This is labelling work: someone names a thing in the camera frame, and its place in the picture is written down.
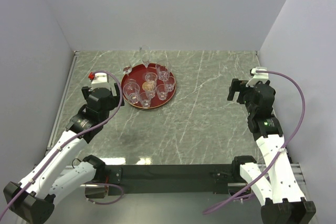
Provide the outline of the clear stemmed wine glass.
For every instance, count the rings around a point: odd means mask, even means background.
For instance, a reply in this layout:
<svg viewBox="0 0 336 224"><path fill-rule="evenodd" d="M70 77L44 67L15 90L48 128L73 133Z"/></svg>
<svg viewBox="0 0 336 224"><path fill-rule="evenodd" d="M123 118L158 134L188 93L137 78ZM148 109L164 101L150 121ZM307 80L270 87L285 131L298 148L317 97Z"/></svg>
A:
<svg viewBox="0 0 336 224"><path fill-rule="evenodd" d="M132 72L132 66L131 65L125 65L122 67L123 74L129 75Z"/></svg>

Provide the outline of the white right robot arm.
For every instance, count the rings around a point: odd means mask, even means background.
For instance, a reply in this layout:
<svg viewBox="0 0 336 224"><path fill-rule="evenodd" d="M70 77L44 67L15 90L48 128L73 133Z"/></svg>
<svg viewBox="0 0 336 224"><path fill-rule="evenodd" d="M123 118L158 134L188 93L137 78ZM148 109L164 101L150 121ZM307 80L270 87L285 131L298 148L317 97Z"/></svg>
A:
<svg viewBox="0 0 336 224"><path fill-rule="evenodd" d="M235 157L231 175L246 181L261 204L263 223L309 223L316 213L313 201L306 200L291 168L279 120L273 113L275 90L269 81L233 79L228 100L237 93L237 102L248 112L247 123L265 161L262 172L250 156Z"/></svg>

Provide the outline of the red round lacquer tray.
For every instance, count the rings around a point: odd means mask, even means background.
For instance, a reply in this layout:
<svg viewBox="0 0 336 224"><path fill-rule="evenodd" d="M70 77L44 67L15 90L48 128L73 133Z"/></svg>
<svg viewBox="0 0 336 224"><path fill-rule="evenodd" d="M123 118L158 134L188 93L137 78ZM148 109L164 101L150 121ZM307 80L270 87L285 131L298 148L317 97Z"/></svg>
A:
<svg viewBox="0 0 336 224"><path fill-rule="evenodd" d="M136 65L132 68L132 71L129 74L125 74L122 77L121 86L124 87L129 82L129 80L135 80L140 87L139 93L145 92L144 88L147 89L149 87L149 84L145 80L145 75L149 72L156 73L155 65L155 63L150 63L147 68L143 64ZM175 91L177 89L176 85L177 84L175 84L172 91L167 93L167 98L165 100L160 100L156 93L156 96L151 99L151 106L149 109L155 109L167 104L175 95Z"/></svg>

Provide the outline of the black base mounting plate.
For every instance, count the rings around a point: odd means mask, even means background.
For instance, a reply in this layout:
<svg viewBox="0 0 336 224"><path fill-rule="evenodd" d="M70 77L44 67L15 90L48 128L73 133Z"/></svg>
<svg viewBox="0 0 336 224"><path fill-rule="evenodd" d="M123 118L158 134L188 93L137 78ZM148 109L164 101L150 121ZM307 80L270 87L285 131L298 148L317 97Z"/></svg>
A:
<svg viewBox="0 0 336 224"><path fill-rule="evenodd" d="M234 182L228 164L108 165L107 170L109 182L126 194L228 194L228 185Z"/></svg>

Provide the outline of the clear faceted tumbler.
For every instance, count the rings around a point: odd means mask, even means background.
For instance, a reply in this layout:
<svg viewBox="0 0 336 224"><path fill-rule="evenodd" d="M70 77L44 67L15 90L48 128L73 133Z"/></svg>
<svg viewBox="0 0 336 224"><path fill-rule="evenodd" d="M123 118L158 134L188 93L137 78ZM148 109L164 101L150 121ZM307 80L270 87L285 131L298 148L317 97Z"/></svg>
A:
<svg viewBox="0 0 336 224"><path fill-rule="evenodd" d="M136 104L139 102L139 92L140 86L134 79L129 79L125 82L123 93L131 104Z"/></svg>
<svg viewBox="0 0 336 224"><path fill-rule="evenodd" d="M166 81L169 79L171 73L171 64L169 62L157 63L155 68L159 80Z"/></svg>

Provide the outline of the aluminium extrusion rail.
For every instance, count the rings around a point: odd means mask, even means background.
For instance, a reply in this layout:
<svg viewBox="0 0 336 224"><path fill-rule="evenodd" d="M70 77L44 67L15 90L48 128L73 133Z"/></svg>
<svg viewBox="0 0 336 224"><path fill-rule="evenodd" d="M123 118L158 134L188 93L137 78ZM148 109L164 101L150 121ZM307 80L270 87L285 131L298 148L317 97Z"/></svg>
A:
<svg viewBox="0 0 336 224"><path fill-rule="evenodd" d="M300 164L298 164L298 163L291 164L291 168L292 168L292 171L293 171L293 174L295 176L295 179L296 179L297 183L299 185L305 185L306 181L305 181L303 172L301 170Z"/></svg>

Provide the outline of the tall clear champagne flute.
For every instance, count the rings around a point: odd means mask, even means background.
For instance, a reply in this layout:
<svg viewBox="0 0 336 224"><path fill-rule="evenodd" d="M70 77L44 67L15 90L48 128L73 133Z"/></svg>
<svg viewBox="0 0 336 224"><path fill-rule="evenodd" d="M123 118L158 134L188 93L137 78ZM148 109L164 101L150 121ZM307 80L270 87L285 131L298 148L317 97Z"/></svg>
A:
<svg viewBox="0 0 336 224"><path fill-rule="evenodd" d="M151 63L152 51L149 46L142 45L139 47L139 55L140 55L142 64L145 66L145 71L142 75L142 78L145 80L145 76L148 73L148 66Z"/></svg>

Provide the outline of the small clear shot glass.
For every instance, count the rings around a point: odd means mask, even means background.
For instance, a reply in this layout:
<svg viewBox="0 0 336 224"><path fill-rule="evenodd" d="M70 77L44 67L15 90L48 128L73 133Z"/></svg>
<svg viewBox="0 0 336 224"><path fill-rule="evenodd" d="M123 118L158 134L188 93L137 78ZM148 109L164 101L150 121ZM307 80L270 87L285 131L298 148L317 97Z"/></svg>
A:
<svg viewBox="0 0 336 224"><path fill-rule="evenodd" d="M157 93L157 97L160 101L164 101L167 99L168 96L168 90L166 88L165 84L159 84L158 86L156 86L156 93Z"/></svg>
<svg viewBox="0 0 336 224"><path fill-rule="evenodd" d="M147 109L151 106L151 97L148 96L146 92L142 92L139 94L139 101L143 108Z"/></svg>
<svg viewBox="0 0 336 224"><path fill-rule="evenodd" d="M169 76L168 79L163 82L168 92L172 92L174 90L176 82L173 76Z"/></svg>
<svg viewBox="0 0 336 224"><path fill-rule="evenodd" d="M145 91L147 96L151 99L155 97L156 94L156 83L153 81L146 81L142 85L142 89Z"/></svg>
<svg viewBox="0 0 336 224"><path fill-rule="evenodd" d="M148 72L145 74L145 80L146 82L156 84L157 82L157 74L154 72Z"/></svg>

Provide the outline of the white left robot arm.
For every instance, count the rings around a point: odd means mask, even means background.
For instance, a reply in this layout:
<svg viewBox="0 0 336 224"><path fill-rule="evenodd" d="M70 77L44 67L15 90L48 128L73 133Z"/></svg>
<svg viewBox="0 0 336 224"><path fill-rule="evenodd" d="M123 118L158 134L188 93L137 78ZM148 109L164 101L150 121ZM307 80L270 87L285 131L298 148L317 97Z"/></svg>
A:
<svg viewBox="0 0 336 224"><path fill-rule="evenodd" d="M89 155L69 173L61 176L67 164L86 147L124 105L120 83L116 94L105 87L83 88L86 103L73 116L58 143L19 183L8 183L3 192L10 210L28 223L45 223L55 206L82 184L106 182L106 164Z"/></svg>

